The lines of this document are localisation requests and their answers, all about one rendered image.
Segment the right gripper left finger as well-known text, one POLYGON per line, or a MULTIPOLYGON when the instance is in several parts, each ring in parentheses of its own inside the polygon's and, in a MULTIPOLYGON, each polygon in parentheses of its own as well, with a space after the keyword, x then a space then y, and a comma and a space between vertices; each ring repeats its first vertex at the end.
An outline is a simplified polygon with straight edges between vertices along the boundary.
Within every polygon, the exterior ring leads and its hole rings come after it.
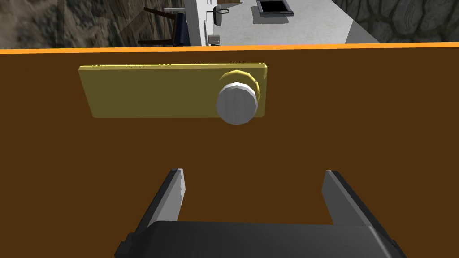
POLYGON ((156 221, 177 221, 185 191, 183 169, 169 171, 145 214, 142 216, 134 235, 139 235, 156 221))

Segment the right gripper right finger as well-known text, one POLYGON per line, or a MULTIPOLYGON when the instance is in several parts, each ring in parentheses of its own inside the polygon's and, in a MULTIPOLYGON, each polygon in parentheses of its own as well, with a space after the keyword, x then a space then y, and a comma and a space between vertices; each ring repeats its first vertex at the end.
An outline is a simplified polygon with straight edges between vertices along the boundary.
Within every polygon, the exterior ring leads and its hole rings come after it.
POLYGON ((334 224, 371 226, 384 238, 388 238, 383 226, 339 171, 325 172, 322 195, 334 224))

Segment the brown door leaf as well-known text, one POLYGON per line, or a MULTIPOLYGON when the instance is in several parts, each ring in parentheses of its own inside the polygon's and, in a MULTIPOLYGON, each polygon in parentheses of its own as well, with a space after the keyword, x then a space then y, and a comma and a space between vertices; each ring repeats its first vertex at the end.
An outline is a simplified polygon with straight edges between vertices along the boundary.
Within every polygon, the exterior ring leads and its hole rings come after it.
POLYGON ((179 219, 330 224, 339 171, 408 258, 459 258, 459 44, 0 50, 0 258, 113 258, 171 169, 179 219), (265 63, 265 116, 95 119, 82 65, 265 63))

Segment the yellow door plate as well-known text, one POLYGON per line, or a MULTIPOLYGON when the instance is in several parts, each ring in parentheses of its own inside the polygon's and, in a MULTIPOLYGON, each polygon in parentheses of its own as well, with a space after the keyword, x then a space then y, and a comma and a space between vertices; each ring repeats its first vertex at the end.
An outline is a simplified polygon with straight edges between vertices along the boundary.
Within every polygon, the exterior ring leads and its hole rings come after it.
POLYGON ((229 85, 245 84, 265 113, 264 63, 84 65, 80 81, 95 118, 217 118, 229 85))

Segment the grey and yellow door knob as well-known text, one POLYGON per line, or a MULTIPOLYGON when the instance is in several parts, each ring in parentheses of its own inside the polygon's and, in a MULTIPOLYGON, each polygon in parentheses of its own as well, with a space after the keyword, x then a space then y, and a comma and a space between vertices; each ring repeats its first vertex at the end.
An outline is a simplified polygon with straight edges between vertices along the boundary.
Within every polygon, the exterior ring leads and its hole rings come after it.
POLYGON ((224 87, 218 93, 216 110, 220 118, 231 125, 249 122, 259 108, 260 88, 248 72, 233 70, 222 75, 224 87))

